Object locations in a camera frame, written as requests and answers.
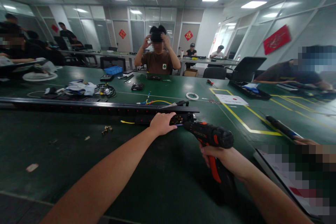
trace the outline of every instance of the red screwdriver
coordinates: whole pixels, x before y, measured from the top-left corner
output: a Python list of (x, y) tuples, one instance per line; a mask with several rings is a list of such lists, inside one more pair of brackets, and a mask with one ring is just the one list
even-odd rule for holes
[(216, 87), (215, 85), (214, 85), (214, 83), (211, 81), (211, 80), (206, 80), (211, 86), (214, 86), (215, 88), (217, 88), (218, 89), (218, 87)]

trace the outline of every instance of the power drill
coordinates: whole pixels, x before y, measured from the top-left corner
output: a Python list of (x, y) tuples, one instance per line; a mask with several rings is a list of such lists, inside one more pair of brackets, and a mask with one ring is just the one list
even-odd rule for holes
[[(229, 149), (233, 146), (234, 137), (231, 131), (222, 127), (216, 127), (205, 122), (185, 122), (183, 127), (194, 134), (203, 146), (215, 146)], [(221, 161), (209, 156), (210, 168), (213, 178), (218, 182), (224, 193), (225, 203), (236, 207), (238, 205), (238, 193), (233, 174), (225, 168)]]

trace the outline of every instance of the white tape roll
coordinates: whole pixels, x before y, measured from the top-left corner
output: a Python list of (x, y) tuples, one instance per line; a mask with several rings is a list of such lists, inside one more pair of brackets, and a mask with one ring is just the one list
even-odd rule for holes
[(195, 94), (195, 93), (187, 93), (186, 95), (185, 95), (189, 100), (198, 100), (198, 95), (197, 94)]

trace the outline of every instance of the blue plastic box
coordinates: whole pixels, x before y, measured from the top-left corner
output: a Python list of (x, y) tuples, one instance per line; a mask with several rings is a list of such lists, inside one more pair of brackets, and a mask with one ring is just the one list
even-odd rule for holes
[(110, 68), (105, 68), (105, 73), (107, 73), (107, 74), (114, 75), (114, 74), (118, 74), (120, 72), (123, 72), (123, 68), (120, 67), (120, 66), (112, 66)]

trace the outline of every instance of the red decoration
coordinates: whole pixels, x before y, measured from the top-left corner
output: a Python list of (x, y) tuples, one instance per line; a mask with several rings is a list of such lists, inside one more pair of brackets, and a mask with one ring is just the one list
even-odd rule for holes
[(119, 32), (119, 36), (120, 36), (122, 39), (124, 39), (124, 37), (126, 37), (126, 33), (124, 32), (123, 29), (120, 30), (120, 32)]
[(52, 25), (51, 28), (54, 30), (54, 32), (58, 33), (59, 28), (56, 25)]
[(184, 36), (187, 39), (187, 41), (189, 41), (189, 39), (193, 37), (193, 34), (191, 33), (191, 31), (188, 31)]
[(279, 47), (287, 44), (292, 39), (287, 25), (282, 26), (264, 41), (265, 55), (270, 54)]

